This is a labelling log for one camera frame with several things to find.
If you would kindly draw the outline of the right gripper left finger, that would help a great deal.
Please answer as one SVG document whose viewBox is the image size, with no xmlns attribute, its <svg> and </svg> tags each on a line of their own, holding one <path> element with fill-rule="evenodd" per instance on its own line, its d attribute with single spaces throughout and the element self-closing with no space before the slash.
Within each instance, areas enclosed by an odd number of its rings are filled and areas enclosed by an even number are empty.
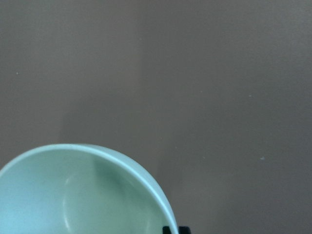
<svg viewBox="0 0 312 234">
<path fill-rule="evenodd" d="M 162 233 L 163 234 L 170 234 L 170 227 L 169 226 L 164 226 L 162 228 Z"/>
</svg>

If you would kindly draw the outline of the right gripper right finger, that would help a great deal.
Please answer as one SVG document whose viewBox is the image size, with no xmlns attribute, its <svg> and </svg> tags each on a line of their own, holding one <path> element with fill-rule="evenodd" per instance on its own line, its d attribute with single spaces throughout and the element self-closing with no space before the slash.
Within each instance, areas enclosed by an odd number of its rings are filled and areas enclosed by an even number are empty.
<svg viewBox="0 0 312 234">
<path fill-rule="evenodd" d="M 188 226 L 179 226 L 178 233 L 179 234 L 191 234 L 191 229 Z"/>
</svg>

